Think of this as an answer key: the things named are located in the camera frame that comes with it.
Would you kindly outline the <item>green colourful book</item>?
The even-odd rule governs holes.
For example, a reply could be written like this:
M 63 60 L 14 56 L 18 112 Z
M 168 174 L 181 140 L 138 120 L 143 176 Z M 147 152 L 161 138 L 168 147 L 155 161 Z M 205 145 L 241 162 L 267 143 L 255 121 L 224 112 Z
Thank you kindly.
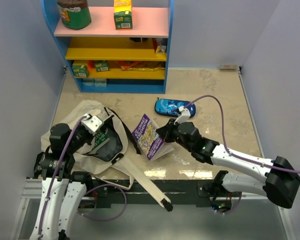
M 99 131 L 94 136 L 94 145 L 90 151 L 90 154 L 95 154 L 100 148 L 107 144 L 109 140 L 109 137 L 103 131 Z

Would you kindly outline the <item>green orange box left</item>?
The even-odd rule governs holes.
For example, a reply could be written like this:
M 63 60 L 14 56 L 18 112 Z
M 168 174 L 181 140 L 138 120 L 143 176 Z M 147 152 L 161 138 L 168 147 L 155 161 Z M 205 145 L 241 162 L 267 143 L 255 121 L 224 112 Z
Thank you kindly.
M 89 68 L 84 64 L 82 64 L 82 65 L 73 65 L 71 67 L 71 69 L 72 69 L 73 75 L 76 78 L 88 78 L 89 75 L 90 75 Z

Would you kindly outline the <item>white label on wall base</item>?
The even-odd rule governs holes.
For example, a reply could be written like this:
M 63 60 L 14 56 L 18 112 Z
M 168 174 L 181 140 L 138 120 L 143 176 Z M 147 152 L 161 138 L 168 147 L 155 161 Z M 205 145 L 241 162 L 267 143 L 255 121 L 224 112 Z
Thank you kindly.
M 218 69 L 221 71 L 237 71 L 239 66 L 237 64 L 220 64 Z

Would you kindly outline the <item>purple treehouse book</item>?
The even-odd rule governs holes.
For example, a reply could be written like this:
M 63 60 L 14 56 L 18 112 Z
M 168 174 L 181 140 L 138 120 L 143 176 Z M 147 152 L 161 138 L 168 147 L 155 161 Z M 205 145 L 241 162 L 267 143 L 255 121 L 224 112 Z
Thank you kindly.
M 158 127 L 148 115 L 144 114 L 132 131 L 133 138 L 149 161 L 154 161 L 174 151 L 172 145 L 164 142 L 163 138 L 156 132 Z

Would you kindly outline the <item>orange snack bag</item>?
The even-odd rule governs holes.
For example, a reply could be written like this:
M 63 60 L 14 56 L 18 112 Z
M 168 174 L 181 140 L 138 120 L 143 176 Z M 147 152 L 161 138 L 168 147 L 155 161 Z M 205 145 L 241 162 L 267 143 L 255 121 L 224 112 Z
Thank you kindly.
M 165 67 L 160 61 L 128 61 L 118 60 L 116 62 L 123 71 L 134 72 L 156 72 L 165 70 Z

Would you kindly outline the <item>yellow green sponge box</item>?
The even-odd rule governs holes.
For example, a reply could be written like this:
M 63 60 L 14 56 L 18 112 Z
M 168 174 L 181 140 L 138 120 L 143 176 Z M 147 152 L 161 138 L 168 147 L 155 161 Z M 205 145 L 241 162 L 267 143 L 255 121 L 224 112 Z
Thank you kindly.
M 114 24 L 116 30 L 132 30 L 132 1 L 115 0 L 114 1 Z

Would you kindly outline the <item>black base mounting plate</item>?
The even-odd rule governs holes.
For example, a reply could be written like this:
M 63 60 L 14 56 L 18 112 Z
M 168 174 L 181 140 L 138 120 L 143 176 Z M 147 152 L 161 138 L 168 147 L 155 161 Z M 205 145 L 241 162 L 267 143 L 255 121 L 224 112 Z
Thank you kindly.
M 158 204 L 167 211 L 175 205 L 195 205 L 199 208 L 229 210 L 239 193 L 230 193 L 214 180 L 101 180 L 76 177 L 67 186 L 62 207 L 109 208 L 113 204 Z

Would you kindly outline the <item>light blue tissue pack right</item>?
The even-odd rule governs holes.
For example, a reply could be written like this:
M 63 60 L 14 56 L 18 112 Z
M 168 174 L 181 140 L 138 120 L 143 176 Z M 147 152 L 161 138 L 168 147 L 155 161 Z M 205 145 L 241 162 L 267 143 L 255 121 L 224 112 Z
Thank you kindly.
M 94 86 L 97 88 L 105 88 L 107 86 L 107 79 L 106 78 L 95 78 Z

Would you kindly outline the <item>blue yellow pink shelf unit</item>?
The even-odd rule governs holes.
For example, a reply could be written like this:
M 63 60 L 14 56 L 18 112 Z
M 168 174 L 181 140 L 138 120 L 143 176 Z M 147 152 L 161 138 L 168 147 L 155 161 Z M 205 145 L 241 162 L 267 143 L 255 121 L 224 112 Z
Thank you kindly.
M 164 94 L 168 79 L 175 2 L 167 7 L 133 7 L 132 29 L 116 30 L 112 6 L 90 6 L 91 23 L 82 29 L 64 26 L 55 0 L 42 0 L 45 23 L 65 61 L 68 73 L 84 93 Z M 166 38 L 164 54 L 156 54 L 154 38 Z M 97 72 L 94 61 L 108 61 L 109 71 Z M 117 61 L 162 62 L 165 70 L 125 71 Z M 86 65 L 89 77 L 75 77 L 73 65 Z M 85 86 L 82 79 L 107 79 L 106 87 Z

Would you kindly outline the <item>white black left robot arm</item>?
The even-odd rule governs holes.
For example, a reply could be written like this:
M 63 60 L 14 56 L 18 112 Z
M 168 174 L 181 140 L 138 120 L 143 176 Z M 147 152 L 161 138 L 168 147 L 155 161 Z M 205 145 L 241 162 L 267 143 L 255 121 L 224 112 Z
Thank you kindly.
M 41 199 L 31 240 L 68 240 L 70 228 L 83 196 L 94 190 L 87 172 L 72 172 L 74 154 L 94 135 L 81 123 L 70 128 L 58 123 L 50 129 L 41 170 Z

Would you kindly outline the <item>small carton on shelf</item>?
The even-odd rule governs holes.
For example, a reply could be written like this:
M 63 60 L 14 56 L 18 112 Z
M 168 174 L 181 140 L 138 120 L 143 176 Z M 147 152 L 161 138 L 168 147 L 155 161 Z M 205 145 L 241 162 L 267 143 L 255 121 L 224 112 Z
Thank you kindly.
M 153 38 L 153 48 L 156 54 L 164 54 L 167 50 L 166 38 Z

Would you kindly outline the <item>brown green canister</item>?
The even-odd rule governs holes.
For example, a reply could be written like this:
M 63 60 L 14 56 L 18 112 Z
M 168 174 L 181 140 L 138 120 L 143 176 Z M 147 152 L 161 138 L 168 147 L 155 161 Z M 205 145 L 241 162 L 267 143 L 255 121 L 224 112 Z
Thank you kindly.
M 87 0 L 57 0 L 56 2 L 61 21 L 65 27 L 80 30 L 91 23 Z

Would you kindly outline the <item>blue dinosaur pencil case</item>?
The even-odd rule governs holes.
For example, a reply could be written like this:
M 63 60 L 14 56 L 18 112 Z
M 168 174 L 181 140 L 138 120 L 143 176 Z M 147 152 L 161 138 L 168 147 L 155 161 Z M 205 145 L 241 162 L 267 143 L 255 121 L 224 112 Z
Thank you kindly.
M 158 98 L 154 104 L 154 111 L 166 117 L 177 117 L 177 108 L 187 106 L 190 102 L 186 100 L 175 100 L 167 98 Z

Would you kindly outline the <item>green orange box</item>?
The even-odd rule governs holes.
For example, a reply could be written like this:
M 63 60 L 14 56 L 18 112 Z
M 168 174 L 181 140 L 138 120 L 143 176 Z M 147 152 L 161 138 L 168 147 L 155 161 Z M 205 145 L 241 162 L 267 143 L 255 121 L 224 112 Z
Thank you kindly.
M 82 64 L 82 65 L 73 65 L 71 67 L 71 69 L 72 69 L 73 75 L 76 78 L 88 78 L 89 75 L 90 75 L 89 68 L 84 64 Z
M 107 60 L 95 60 L 94 67 L 97 72 L 107 72 L 110 70 L 109 62 Z

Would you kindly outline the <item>cream canvas backpack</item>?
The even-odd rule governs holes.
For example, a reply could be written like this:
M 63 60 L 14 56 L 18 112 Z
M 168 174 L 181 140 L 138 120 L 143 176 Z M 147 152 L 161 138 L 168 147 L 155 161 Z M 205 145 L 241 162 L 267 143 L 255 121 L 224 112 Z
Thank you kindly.
M 74 153 L 75 164 L 77 167 L 94 176 L 103 173 L 109 168 L 113 168 L 127 175 L 130 182 L 144 182 L 150 180 L 125 155 L 129 143 L 133 143 L 138 155 L 141 154 L 141 150 L 128 127 L 110 108 L 105 107 L 98 101 L 84 100 L 75 107 L 61 123 L 67 124 L 72 128 L 81 117 L 84 118 L 85 114 L 97 116 L 103 121 L 104 124 L 99 132 L 104 132 L 109 137 L 109 142 L 95 154 L 90 154 L 90 151 L 94 146 L 94 135 L 91 145 L 85 144 Z M 50 131 L 40 138 L 41 149 L 43 151 L 46 150 L 50 144 L 49 137 Z

